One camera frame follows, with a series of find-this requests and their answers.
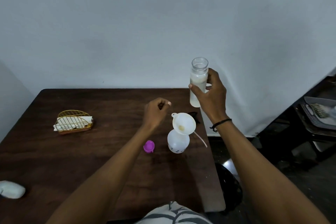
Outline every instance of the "white wall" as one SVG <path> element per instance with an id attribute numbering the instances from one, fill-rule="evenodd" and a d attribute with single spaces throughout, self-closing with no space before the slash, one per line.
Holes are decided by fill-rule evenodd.
<path id="1" fill-rule="evenodd" d="M 253 135 L 336 66 L 335 18 L 335 0 L 1 0 L 0 57 L 37 94 L 187 87 L 204 56 Z"/>
<path id="2" fill-rule="evenodd" d="M 0 61 L 0 142 L 33 99 L 22 82 Z"/>

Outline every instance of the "black object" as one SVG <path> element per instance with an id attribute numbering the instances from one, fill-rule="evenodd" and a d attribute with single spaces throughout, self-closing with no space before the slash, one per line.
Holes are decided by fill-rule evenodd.
<path id="1" fill-rule="evenodd" d="M 218 130 L 217 129 L 215 129 L 218 125 L 221 125 L 221 124 L 223 124 L 224 122 L 227 122 L 227 121 L 229 121 L 229 120 L 232 120 L 232 119 L 226 119 L 226 120 L 222 120 L 222 121 L 220 121 L 220 122 L 217 122 L 217 123 L 215 123 L 212 127 L 210 127 L 212 130 L 213 130 L 213 132 L 218 132 Z"/>
<path id="2" fill-rule="evenodd" d="M 199 120 L 197 119 L 197 112 L 188 112 L 188 114 L 194 118 L 196 124 L 200 124 Z"/>
<path id="3" fill-rule="evenodd" d="M 215 166 L 226 205 L 225 210 L 221 213 L 226 215 L 242 202 L 243 190 L 237 179 L 228 169 L 219 163 L 215 163 Z"/>

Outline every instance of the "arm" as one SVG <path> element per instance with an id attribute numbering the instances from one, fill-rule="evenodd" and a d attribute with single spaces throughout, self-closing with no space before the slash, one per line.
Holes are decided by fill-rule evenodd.
<path id="1" fill-rule="evenodd" d="M 227 119 L 226 89 L 218 73 L 209 69 L 207 93 L 190 85 L 213 124 Z M 265 223 L 329 223 L 310 200 L 275 168 L 236 128 L 227 121 L 217 130 L 229 150 L 246 192 Z"/>
<path id="2" fill-rule="evenodd" d="M 73 192 L 47 224 L 106 223 L 142 146 L 164 120 L 171 103 L 158 98 L 145 106 L 143 124 L 136 134 L 100 169 Z"/>

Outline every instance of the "forearm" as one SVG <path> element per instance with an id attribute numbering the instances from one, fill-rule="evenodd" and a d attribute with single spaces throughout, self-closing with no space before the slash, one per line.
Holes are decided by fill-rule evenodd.
<path id="1" fill-rule="evenodd" d="M 265 223 L 329 223 L 325 216 L 232 122 L 217 127 L 239 177 Z"/>
<path id="2" fill-rule="evenodd" d="M 114 208 L 150 134 L 150 129 L 141 127 L 131 140 L 59 206 L 47 224 L 106 223 L 107 214 Z"/>

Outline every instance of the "black wrist bracelet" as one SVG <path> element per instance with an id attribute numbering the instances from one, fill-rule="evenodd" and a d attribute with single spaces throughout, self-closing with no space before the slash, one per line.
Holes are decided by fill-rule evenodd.
<path id="1" fill-rule="evenodd" d="M 224 122 L 229 121 L 229 120 L 232 120 L 232 119 L 226 119 L 226 120 L 222 120 L 222 121 L 220 121 L 220 122 L 217 122 L 217 123 L 215 123 L 215 124 L 214 124 L 212 127 L 210 127 L 210 128 L 213 130 L 213 132 L 218 132 L 218 130 L 216 129 L 216 127 L 217 127 L 218 125 L 223 124 Z"/>

